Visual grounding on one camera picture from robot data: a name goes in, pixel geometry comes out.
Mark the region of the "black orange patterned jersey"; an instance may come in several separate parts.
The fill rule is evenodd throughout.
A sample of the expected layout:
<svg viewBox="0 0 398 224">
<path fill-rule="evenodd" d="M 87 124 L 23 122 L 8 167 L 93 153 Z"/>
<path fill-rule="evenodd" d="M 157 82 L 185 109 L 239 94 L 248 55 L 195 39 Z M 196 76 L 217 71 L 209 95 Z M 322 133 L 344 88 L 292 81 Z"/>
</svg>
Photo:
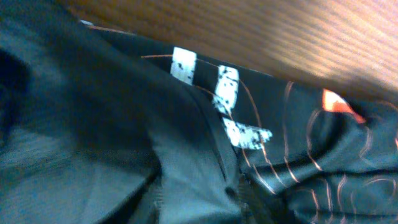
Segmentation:
<svg viewBox="0 0 398 224">
<path fill-rule="evenodd" d="M 397 108 L 1 2 L 2 223 L 396 223 Z"/>
</svg>

